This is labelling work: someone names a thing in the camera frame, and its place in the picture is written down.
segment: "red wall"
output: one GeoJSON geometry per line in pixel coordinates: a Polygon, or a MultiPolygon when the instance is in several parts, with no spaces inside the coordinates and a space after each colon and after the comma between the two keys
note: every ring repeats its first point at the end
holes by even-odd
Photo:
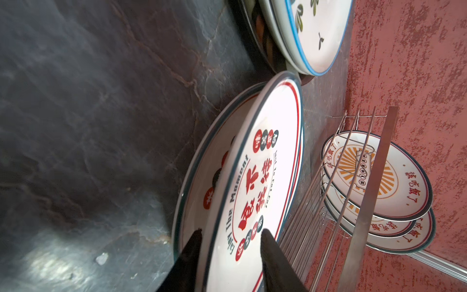
{"type": "MultiPolygon", "coordinates": [[[[438,228],[426,250],[467,267],[467,1],[354,5],[347,110],[355,114],[360,106],[362,114],[371,114],[376,106],[385,113],[390,105],[400,106],[393,141],[422,165],[433,187],[438,228]]],[[[362,119],[359,129],[368,122],[362,119]]],[[[373,132],[379,134],[382,123],[373,132]]],[[[467,284],[408,256],[367,247],[357,290],[467,291],[467,284]]]]}

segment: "gray marble surface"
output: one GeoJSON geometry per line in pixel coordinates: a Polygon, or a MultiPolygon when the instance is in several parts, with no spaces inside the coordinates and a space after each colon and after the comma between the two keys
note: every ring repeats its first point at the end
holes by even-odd
{"type": "MultiPolygon", "coordinates": [[[[0,1],[0,291],[157,289],[196,147],[272,77],[239,20],[235,0],[0,1]]],[[[303,88],[298,198],[342,113],[350,31],[303,88]]]]}

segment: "white spot on countertop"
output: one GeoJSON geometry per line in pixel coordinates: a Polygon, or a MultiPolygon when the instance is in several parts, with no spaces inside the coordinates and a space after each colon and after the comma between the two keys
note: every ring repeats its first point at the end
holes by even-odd
{"type": "Polygon", "coordinates": [[[103,252],[102,255],[98,256],[96,258],[96,263],[98,263],[100,266],[106,263],[107,259],[109,258],[109,254],[106,252],[103,252]]]}

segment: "stack of plates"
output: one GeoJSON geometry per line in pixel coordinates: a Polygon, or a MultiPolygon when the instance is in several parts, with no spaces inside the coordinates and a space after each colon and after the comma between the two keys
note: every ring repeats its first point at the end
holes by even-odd
{"type": "Polygon", "coordinates": [[[282,63],[278,61],[282,56],[274,52],[276,48],[289,70],[321,76],[331,68],[342,44],[352,0],[240,2],[256,43],[273,69],[282,63]]]}
{"type": "Polygon", "coordinates": [[[278,240],[300,173],[302,123],[300,80],[285,71],[242,92],[209,128],[172,229],[175,257],[202,229],[197,291],[259,288],[260,233],[267,228],[278,240]]]}
{"type": "MultiPolygon", "coordinates": [[[[354,131],[342,153],[349,132],[330,137],[323,146],[325,167],[322,174],[323,189],[329,183],[337,160],[342,155],[325,205],[336,220],[342,210],[350,183],[356,172],[367,133],[354,131]],[[327,153],[324,151],[331,143],[327,153]]],[[[370,134],[358,177],[352,186],[348,204],[340,226],[352,235],[360,204],[365,194],[380,137],[370,134]]],[[[392,254],[408,254],[426,248],[435,236],[436,222],[431,209],[432,187],[421,166],[404,149],[391,143],[388,158],[370,225],[367,246],[392,254]]]]}

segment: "metal wire rack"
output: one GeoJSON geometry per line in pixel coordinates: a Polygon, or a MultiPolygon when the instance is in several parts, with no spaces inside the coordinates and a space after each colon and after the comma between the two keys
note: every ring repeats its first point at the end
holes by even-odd
{"type": "MultiPolygon", "coordinates": [[[[385,118],[386,115],[375,115],[373,111],[373,115],[360,116],[360,111],[358,110],[355,116],[347,116],[347,112],[345,112],[341,117],[333,117],[341,118],[341,122],[334,133],[333,139],[343,131],[346,119],[353,118],[354,121],[350,128],[350,133],[347,137],[344,137],[346,138],[346,143],[344,144],[345,148],[349,141],[353,141],[350,139],[350,134],[353,129],[358,129],[358,122],[362,117],[371,117],[368,129],[368,132],[371,132],[374,118],[385,118]]],[[[365,151],[367,143],[353,142],[361,144],[362,152],[365,151]]],[[[328,149],[326,149],[324,153],[328,152],[330,146],[331,143],[329,143],[328,149]]],[[[375,149],[371,147],[369,147],[368,150],[371,153],[375,151],[375,149]]],[[[310,186],[300,202],[297,211],[286,225],[282,239],[279,242],[279,246],[299,279],[302,283],[306,283],[306,285],[311,283],[309,291],[313,292],[316,291],[318,287],[320,287],[320,291],[327,291],[329,289],[343,243],[350,241],[349,238],[351,237],[340,227],[342,215],[336,221],[324,206],[324,199],[329,188],[332,187],[331,182],[338,169],[338,167],[334,167],[335,171],[329,178],[329,183],[324,185],[322,183],[322,177],[325,175],[323,172],[325,164],[328,164],[328,162],[325,162],[324,157],[319,164],[319,168],[314,173],[310,186]],[[337,253],[334,252],[336,254],[335,258],[328,262],[332,250],[337,251],[337,253]],[[328,272],[325,273],[326,277],[322,277],[323,271],[326,268],[328,268],[328,272]]],[[[348,198],[344,202],[343,208],[347,205],[347,201],[348,198]]]]}

